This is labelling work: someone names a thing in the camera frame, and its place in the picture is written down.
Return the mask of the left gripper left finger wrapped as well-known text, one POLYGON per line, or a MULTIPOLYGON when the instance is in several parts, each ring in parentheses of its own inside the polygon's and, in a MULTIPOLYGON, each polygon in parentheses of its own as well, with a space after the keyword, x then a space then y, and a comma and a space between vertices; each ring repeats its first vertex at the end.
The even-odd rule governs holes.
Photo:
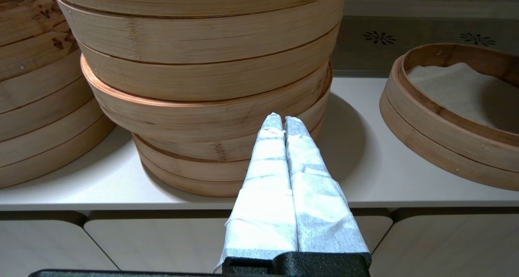
POLYGON ((269 114, 252 151, 235 205, 225 223, 215 272, 228 258, 271 261, 297 249, 296 218, 281 116, 269 114))

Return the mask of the left gripper right finger wrapped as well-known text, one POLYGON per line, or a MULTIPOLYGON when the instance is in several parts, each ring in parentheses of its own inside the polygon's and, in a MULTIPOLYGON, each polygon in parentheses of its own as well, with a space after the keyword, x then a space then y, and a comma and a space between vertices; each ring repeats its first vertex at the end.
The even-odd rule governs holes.
POLYGON ((284 130, 298 250, 369 254, 345 194, 302 120, 287 116, 284 130))

